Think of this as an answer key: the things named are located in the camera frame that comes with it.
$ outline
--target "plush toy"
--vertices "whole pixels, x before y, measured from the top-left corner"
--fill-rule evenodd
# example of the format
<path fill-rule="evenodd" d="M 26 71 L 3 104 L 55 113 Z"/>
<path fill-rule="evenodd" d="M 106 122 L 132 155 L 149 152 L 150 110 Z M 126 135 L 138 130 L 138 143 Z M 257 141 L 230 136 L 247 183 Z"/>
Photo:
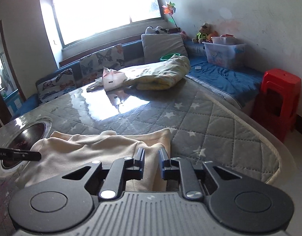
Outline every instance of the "plush toy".
<path fill-rule="evenodd" d="M 156 27 L 155 32 L 157 34 L 168 34 L 167 30 L 161 26 Z"/>
<path fill-rule="evenodd" d="M 200 27 L 199 33 L 196 34 L 196 37 L 192 39 L 193 43 L 205 42 L 209 34 L 210 34 L 210 25 L 208 23 L 204 23 L 204 25 Z"/>
<path fill-rule="evenodd" d="M 157 26 L 156 29 L 151 26 L 147 27 L 146 34 L 168 34 L 167 30 L 161 26 Z"/>
<path fill-rule="evenodd" d="M 218 32 L 213 31 L 211 34 L 208 35 L 208 38 L 207 38 L 206 42 L 212 43 L 212 37 L 218 37 L 218 36 L 219 36 Z"/>
<path fill-rule="evenodd" d="M 184 41 L 188 39 L 188 36 L 187 36 L 187 34 L 186 34 L 185 31 L 182 31 L 182 32 L 180 32 L 179 34 L 181 35 L 181 37 L 182 37 L 182 39 L 183 39 Z"/>

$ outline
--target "butterfly cushion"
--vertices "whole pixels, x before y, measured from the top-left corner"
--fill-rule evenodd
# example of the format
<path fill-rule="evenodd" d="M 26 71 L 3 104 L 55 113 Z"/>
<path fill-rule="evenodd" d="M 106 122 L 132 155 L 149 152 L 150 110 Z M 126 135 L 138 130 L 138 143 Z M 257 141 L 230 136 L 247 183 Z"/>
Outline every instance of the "butterfly cushion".
<path fill-rule="evenodd" d="M 83 85 L 102 77 L 103 68 L 120 70 L 125 67 L 124 53 L 121 44 L 92 53 L 80 59 Z"/>
<path fill-rule="evenodd" d="M 51 101 L 75 89 L 76 82 L 71 68 L 37 86 L 39 100 L 42 103 Z"/>

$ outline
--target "green bowl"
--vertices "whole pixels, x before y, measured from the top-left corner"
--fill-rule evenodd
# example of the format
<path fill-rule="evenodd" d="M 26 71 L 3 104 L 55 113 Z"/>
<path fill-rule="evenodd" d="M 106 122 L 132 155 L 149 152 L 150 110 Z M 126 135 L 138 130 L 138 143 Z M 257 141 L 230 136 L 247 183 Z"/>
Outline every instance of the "green bowl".
<path fill-rule="evenodd" d="M 165 56 L 162 56 L 160 58 L 160 61 L 166 61 L 166 60 L 169 60 L 173 55 L 177 55 L 177 56 L 180 56 L 181 54 L 180 53 L 172 53 L 172 54 L 167 54 Z"/>

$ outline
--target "folded blanket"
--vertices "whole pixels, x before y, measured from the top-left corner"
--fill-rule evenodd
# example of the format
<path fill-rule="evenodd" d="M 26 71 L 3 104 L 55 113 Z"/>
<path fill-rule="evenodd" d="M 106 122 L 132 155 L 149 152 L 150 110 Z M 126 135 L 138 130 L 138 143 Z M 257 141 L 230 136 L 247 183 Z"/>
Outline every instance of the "folded blanket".
<path fill-rule="evenodd" d="M 167 61 L 144 65 L 138 76 L 128 78 L 124 86 L 137 85 L 138 90 L 166 90 L 174 86 L 190 71 L 187 57 L 173 55 Z"/>
<path fill-rule="evenodd" d="M 115 131 L 103 131 L 100 135 L 68 135 L 54 131 L 50 138 L 37 141 L 31 151 L 39 151 L 42 159 L 29 162 L 16 184 L 24 188 L 65 171 L 72 170 L 93 160 L 112 164 L 122 157 L 133 157 L 140 147 L 145 149 L 144 177 L 130 180 L 127 191 L 165 191 L 158 169 L 158 150 L 164 147 L 170 155 L 170 130 L 162 129 L 136 136 L 117 135 Z"/>

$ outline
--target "tiled floor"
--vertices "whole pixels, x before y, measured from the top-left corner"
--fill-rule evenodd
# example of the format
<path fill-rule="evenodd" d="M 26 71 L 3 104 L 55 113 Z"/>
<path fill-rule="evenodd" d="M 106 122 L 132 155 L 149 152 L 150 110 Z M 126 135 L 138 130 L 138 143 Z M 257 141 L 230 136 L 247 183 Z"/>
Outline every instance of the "tiled floor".
<path fill-rule="evenodd" d="M 291 196 L 295 204 L 295 213 L 287 232 L 291 236 L 302 236 L 302 135 L 294 131 L 290 133 L 284 144 L 290 150 L 297 165 L 295 176 L 280 188 Z"/>

